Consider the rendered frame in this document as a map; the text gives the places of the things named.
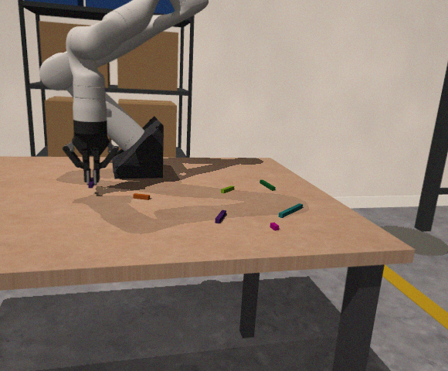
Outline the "orange rod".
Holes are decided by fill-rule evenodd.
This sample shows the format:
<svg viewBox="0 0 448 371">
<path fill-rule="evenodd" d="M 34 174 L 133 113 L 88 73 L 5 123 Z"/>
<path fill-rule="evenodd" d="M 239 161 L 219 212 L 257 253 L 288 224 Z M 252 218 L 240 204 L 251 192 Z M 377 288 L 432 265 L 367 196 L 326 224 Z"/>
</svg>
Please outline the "orange rod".
<svg viewBox="0 0 448 371">
<path fill-rule="evenodd" d="M 150 199 L 150 195 L 135 193 L 135 194 L 133 194 L 133 198 L 134 199 L 146 199 L 146 200 L 149 200 Z"/>
</svg>

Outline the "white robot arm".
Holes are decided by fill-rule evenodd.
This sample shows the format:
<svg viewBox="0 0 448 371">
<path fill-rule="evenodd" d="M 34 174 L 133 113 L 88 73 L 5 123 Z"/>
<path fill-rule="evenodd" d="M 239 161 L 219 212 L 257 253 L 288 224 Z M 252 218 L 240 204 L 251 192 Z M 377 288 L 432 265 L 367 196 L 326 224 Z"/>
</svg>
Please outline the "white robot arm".
<svg viewBox="0 0 448 371">
<path fill-rule="evenodd" d="M 39 70 L 46 87 L 72 95 L 75 121 L 107 120 L 107 136 L 124 151 L 140 139 L 144 129 L 107 93 L 105 100 L 105 79 L 97 68 L 194 16 L 209 3 L 169 1 L 175 11 L 167 15 L 153 15 L 159 0 L 132 0 L 107 13 L 97 24 L 72 28 L 66 37 L 66 52 L 45 60 Z"/>
</svg>

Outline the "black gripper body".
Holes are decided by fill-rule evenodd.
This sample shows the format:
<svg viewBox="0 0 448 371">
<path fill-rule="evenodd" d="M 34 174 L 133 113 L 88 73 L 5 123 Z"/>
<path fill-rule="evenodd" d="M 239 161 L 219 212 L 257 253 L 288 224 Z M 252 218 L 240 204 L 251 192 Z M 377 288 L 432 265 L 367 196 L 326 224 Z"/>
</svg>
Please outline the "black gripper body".
<svg viewBox="0 0 448 371">
<path fill-rule="evenodd" d="M 85 122 L 73 120 L 73 130 L 74 136 L 72 143 L 80 154 L 82 154 L 81 145 L 83 142 L 87 143 L 88 156 L 93 156 L 93 144 L 95 142 L 99 144 L 99 155 L 101 155 L 105 148 L 109 145 L 110 141 L 107 137 L 107 121 Z"/>
</svg>

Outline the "turquoise rod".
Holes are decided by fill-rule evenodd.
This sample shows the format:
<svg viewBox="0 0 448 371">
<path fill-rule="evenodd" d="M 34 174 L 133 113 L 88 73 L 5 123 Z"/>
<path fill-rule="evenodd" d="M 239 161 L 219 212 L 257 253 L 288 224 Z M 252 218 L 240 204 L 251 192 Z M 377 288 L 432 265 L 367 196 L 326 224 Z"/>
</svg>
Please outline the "turquoise rod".
<svg viewBox="0 0 448 371">
<path fill-rule="evenodd" d="M 297 204 L 295 206 L 290 207 L 289 209 L 286 209 L 286 210 L 280 212 L 278 217 L 284 218 L 285 216 L 288 216 L 291 213 L 294 213 L 294 212 L 296 212 L 296 211 L 298 211 L 299 209 L 302 209 L 302 208 L 303 208 L 303 204 L 299 203 L 299 204 Z"/>
</svg>

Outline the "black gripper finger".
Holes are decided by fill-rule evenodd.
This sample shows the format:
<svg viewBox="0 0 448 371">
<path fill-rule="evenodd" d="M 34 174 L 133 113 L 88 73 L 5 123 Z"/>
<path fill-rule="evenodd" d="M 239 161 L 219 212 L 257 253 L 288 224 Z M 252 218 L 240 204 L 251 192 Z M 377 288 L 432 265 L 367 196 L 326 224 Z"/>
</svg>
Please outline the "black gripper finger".
<svg viewBox="0 0 448 371">
<path fill-rule="evenodd" d="M 107 167 L 107 165 L 109 164 L 111 159 L 116 155 L 116 153 L 118 151 L 118 147 L 112 145 L 109 142 L 107 151 L 109 153 L 108 156 L 104 159 L 103 162 L 100 162 L 99 144 L 97 142 L 95 142 L 93 144 L 93 184 L 94 185 L 96 185 L 100 181 L 100 169 Z"/>
<path fill-rule="evenodd" d="M 68 145 L 65 145 L 63 147 L 64 152 L 66 153 L 66 155 L 70 158 L 70 160 L 72 161 L 72 163 L 77 167 L 77 168 L 82 168 L 84 171 L 84 182 L 87 183 L 87 185 L 89 184 L 91 177 L 90 177 L 90 156 L 88 156 L 87 153 L 87 143 L 83 142 L 82 145 L 82 157 L 83 157 L 83 161 L 80 161 L 80 159 L 78 158 L 78 156 L 75 154 L 74 150 L 74 145 L 72 142 L 70 142 Z M 89 162 L 88 162 L 89 160 Z"/>
</svg>

